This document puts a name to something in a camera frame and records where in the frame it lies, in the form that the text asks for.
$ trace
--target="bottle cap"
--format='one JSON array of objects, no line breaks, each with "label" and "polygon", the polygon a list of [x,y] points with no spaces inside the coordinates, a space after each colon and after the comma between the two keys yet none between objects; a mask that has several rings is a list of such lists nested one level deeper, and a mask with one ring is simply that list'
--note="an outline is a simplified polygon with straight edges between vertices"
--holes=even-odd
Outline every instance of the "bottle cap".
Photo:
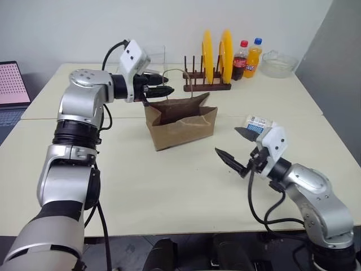
[{"label": "bottle cap", "polygon": [[241,47],[247,47],[248,41],[241,41]]},{"label": "bottle cap", "polygon": [[256,45],[261,45],[261,43],[262,43],[262,39],[261,39],[261,38],[255,38],[255,39],[254,39],[254,44],[256,44]]}]

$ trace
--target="paper bag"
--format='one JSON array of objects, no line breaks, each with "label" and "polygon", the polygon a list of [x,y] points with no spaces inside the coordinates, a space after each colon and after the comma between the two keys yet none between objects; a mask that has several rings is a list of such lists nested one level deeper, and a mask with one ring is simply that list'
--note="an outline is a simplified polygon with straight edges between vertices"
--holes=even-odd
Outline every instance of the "paper bag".
[{"label": "paper bag", "polygon": [[169,99],[144,108],[157,151],[213,135],[217,107],[200,106],[208,96]]}]

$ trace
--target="laptop keyboard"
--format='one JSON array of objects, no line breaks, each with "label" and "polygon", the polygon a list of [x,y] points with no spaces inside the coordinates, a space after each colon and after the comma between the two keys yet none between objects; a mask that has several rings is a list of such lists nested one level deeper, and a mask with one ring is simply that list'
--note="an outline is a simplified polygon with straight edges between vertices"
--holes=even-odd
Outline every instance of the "laptop keyboard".
[{"label": "laptop keyboard", "polygon": [[23,113],[24,111],[10,111],[10,112],[0,111],[0,127],[15,126],[16,123],[20,120]]}]

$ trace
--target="red bottle cap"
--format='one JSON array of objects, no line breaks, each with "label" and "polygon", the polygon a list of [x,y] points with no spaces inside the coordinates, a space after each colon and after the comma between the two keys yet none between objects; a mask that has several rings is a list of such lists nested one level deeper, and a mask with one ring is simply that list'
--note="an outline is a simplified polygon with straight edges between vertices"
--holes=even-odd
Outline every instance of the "red bottle cap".
[{"label": "red bottle cap", "polygon": [[248,41],[241,41],[241,47],[247,47]]}]

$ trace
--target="laptop screen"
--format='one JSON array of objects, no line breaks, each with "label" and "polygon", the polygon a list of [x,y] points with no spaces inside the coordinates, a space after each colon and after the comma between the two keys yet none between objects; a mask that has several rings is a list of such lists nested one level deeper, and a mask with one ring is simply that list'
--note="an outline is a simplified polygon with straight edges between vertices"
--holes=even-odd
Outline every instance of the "laptop screen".
[{"label": "laptop screen", "polygon": [[0,63],[0,106],[30,103],[16,62]]}]

